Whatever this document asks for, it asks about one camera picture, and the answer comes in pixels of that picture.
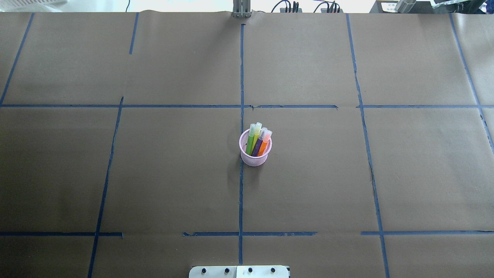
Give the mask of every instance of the white bracket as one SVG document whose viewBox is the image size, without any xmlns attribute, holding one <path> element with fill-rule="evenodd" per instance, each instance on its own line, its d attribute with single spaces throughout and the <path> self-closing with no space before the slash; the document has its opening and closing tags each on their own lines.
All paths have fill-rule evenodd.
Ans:
<svg viewBox="0 0 494 278">
<path fill-rule="evenodd" d="M 250 0 L 233 0 L 233 17 L 250 17 Z"/>
<path fill-rule="evenodd" d="M 214 266 L 193 267 L 189 278 L 289 278 L 285 266 Z"/>
</svg>

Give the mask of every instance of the pen holder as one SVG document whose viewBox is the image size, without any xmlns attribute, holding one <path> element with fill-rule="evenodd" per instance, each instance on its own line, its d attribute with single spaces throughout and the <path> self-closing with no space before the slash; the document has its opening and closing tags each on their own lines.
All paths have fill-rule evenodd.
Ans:
<svg viewBox="0 0 494 278">
<path fill-rule="evenodd" d="M 240 156 L 245 164 L 249 166 L 259 166 L 263 164 L 266 159 L 268 159 L 268 154 L 271 151 L 271 145 L 273 142 L 269 139 L 268 145 L 266 146 L 266 150 L 261 156 L 250 156 L 246 153 L 247 141 L 248 141 L 248 132 L 249 130 L 244 131 L 239 139 L 239 148 L 240 148 Z"/>
</svg>

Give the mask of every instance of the marker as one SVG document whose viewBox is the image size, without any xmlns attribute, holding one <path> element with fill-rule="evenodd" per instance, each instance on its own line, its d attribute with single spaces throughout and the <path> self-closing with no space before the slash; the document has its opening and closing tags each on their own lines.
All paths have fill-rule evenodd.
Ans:
<svg viewBox="0 0 494 278">
<path fill-rule="evenodd" d="M 261 123 L 257 122 L 257 124 L 255 124 L 254 140 L 252 141 L 252 147 L 250 149 L 251 154 L 254 151 L 254 145 L 257 142 L 257 138 L 259 138 L 259 134 L 261 134 L 261 127 L 262 127 Z"/>
<path fill-rule="evenodd" d="M 266 147 L 268 145 L 269 139 L 271 139 L 272 134 L 273 132 L 271 130 L 266 130 L 265 132 L 263 132 L 262 144 L 261 144 L 261 148 L 259 148 L 259 152 L 257 153 L 257 156 L 261 156 L 264 154 L 264 151 L 266 150 Z"/>
<path fill-rule="evenodd" d="M 246 154 L 252 154 L 252 142 L 254 141 L 255 124 L 250 124 L 250 130 L 248 131 L 248 140 L 246 147 Z"/>
<path fill-rule="evenodd" d="M 261 133 L 259 134 L 259 138 L 255 142 L 254 149 L 252 150 L 252 156 L 258 156 L 257 153 L 259 152 L 259 148 L 261 147 L 262 144 L 262 138 L 264 136 L 264 133 L 267 131 L 267 128 L 262 128 Z"/>
</svg>

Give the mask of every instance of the green marker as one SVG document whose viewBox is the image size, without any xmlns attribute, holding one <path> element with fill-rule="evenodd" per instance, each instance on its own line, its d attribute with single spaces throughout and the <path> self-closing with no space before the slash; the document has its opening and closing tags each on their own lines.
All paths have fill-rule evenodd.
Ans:
<svg viewBox="0 0 494 278">
<path fill-rule="evenodd" d="M 250 130 L 248 131 L 248 140 L 246 147 L 246 154 L 252 154 L 252 142 L 254 142 L 255 124 L 250 125 Z"/>
<path fill-rule="evenodd" d="M 257 139 L 259 138 L 259 135 L 261 134 L 261 127 L 262 127 L 262 124 L 257 122 L 257 124 L 255 124 L 255 131 L 254 131 L 254 141 L 252 141 L 252 149 L 250 150 L 250 154 L 252 154 L 252 151 L 254 151 L 254 146 L 255 146 L 255 143 L 257 142 Z"/>
</svg>

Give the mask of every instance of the orange marker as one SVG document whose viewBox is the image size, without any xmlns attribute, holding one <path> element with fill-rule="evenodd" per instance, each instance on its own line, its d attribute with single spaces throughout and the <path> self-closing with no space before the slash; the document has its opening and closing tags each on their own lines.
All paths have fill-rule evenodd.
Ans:
<svg viewBox="0 0 494 278">
<path fill-rule="evenodd" d="M 266 130 L 264 132 L 264 137 L 262 138 L 261 148 L 259 148 L 259 152 L 257 153 L 256 156 L 261 156 L 264 154 L 264 151 L 266 150 L 266 147 L 268 146 L 269 139 L 271 138 L 271 134 L 273 134 L 273 132 L 271 130 Z"/>
</svg>

